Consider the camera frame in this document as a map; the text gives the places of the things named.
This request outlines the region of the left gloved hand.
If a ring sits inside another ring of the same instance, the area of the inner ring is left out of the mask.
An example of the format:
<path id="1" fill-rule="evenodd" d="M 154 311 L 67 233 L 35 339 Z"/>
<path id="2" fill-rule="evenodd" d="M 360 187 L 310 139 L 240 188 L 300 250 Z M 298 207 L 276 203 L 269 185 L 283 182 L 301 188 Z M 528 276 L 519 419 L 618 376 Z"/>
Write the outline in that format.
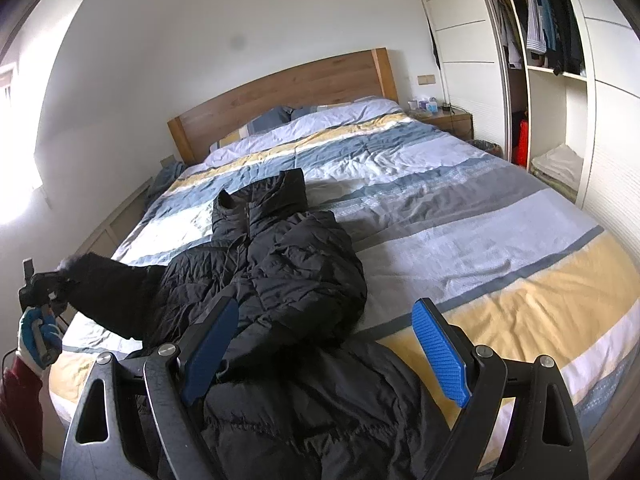
<path id="1" fill-rule="evenodd" d="M 62 353 L 63 335 L 49 307 L 29 307 L 18 323 L 16 356 L 39 378 Z"/>

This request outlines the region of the red sleeve forearm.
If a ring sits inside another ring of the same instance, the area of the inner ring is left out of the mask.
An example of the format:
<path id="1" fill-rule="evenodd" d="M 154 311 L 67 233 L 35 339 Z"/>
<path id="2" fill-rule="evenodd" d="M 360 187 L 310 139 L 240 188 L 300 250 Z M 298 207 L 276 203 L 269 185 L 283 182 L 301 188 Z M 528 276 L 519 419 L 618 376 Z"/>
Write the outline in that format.
<path id="1" fill-rule="evenodd" d="M 21 446 L 37 469 L 43 453 L 43 412 L 39 400 L 42 380 L 20 358 L 3 372 L 1 413 L 10 422 Z"/>

